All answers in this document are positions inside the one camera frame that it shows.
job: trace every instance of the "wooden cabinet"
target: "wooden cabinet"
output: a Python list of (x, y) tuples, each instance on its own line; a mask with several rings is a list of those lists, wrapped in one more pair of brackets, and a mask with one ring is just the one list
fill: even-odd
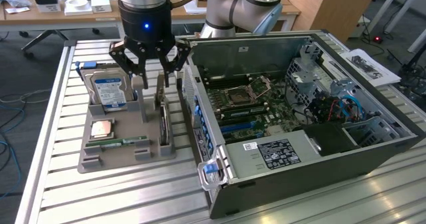
[(293, 30), (327, 29), (343, 42), (372, 0), (289, 0), (301, 10)]

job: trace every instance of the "metal slatted surface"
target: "metal slatted surface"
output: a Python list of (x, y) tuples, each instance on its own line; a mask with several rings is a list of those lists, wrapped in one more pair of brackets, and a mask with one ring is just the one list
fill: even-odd
[[(319, 32), (329, 45), (347, 48)], [(268, 204), (232, 217), (211, 220), (184, 125), (176, 79), (167, 89), (178, 158), (102, 172), (78, 172), (79, 151), (90, 96), (75, 71), (76, 61), (112, 61), (111, 40), (80, 41), (62, 60), (64, 78), (47, 138), (39, 140), (40, 161), (34, 161), (17, 223), (130, 224), (284, 224), (421, 223), (426, 220), (426, 142), (392, 158), (369, 175)], [(150, 90), (156, 90), (158, 61), (147, 65)], [(392, 87), (380, 91), (426, 130), (425, 113)]]

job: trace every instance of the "motherboard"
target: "motherboard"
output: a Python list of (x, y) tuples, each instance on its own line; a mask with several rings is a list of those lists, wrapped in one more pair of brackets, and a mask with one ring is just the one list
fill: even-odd
[(227, 144), (292, 132), (301, 126), (279, 78), (245, 76), (240, 81), (222, 79), (206, 85)]

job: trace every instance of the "floor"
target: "floor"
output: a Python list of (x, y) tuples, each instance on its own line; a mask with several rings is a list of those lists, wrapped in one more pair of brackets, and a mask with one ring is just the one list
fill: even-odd
[[(384, 0), (379, 0), (371, 4), (365, 13), (365, 16), (369, 19), (373, 18), (383, 4)], [(377, 28), (371, 31), (372, 35), (383, 32), (383, 25), (388, 21), (391, 13), (392, 12), (389, 12), (389, 14), (383, 18)], [(392, 50), (392, 52), (401, 58), (403, 62), (408, 61), (413, 57), (413, 54), (408, 52), (408, 48), (415, 42), (417, 36), (424, 31), (425, 27), (426, 19), (409, 12), (392, 33), (395, 40), (385, 38), (385, 41), (380, 46), (385, 50)], [(184, 27), (175, 28), (175, 32), (176, 34), (186, 34)], [(31, 37), (35, 37), (38, 34), (40, 34), (40, 32), (30, 32)], [(79, 32), (68, 30), (64, 31), (64, 34), (70, 37), (70, 39), (75, 40), (119, 38), (118, 30), (114, 28), (103, 28), (100, 35), (95, 35), (91, 29), (79, 30)], [(56, 35), (52, 35), (32, 48), (32, 52), (36, 55), (35, 59), (27, 60), (22, 56), (21, 48), (28, 41), (30, 39), (21, 37), (18, 32), (11, 32), (7, 39), (0, 42), (0, 97), (9, 94), (24, 94), (39, 89), (50, 89), (54, 84), (58, 63), (63, 51), (63, 41)], [(347, 45), (351, 49), (363, 48), (371, 55), (375, 55), (381, 51), (377, 47), (365, 44), (359, 39), (351, 39), (347, 42)], [(396, 60), (388, 59), (388, 52), (375, 56), (375, 59), (391, 70), (395, 72), (399, 71), (400, 64)], [(421, 63), (426, 63), (425, 61), (426, 56), (424, 55), (421, 58)], [(34, 100), (44, 99), (48, 97), (48, 95), (48, 93), (43, 93), (38, 95)], [(13, 144), (17, 150), (17, 156), (22, 168), (22, 182), (18, 189), (14, 191), (13, 196), (0, 199), (2, 224), (11, 224), (15, 222), (47, 104), (47, 102), (28, 104), (26, 107), (26, 117), (23, 123), (5, 134), (9, 143)], [(22, 106), (23, 103), (11, 105), (11, 107)], [(5, 110), (0, 108), (0, 124), (3, 124), (15, 115), (15, 113), (17, 111)], [(3, 165), (6, 159), (7, 155), (0, 155), (0, 165)], [(17, 180), (18, 169), (11, 161), (6, 169), (0, 171), (0, 196), (13, 188)]]

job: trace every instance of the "green circuit board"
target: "green circuit board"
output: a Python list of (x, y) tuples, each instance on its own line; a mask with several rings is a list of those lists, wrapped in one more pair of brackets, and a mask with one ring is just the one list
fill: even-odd
[(301, 126), (279, 80), (265, 81), (264, 76), (253, 79), (248, 86), (207, 90), (222, 130), (239, 125), (245, 127), (223, 131), (227, 143), (292, 132)]

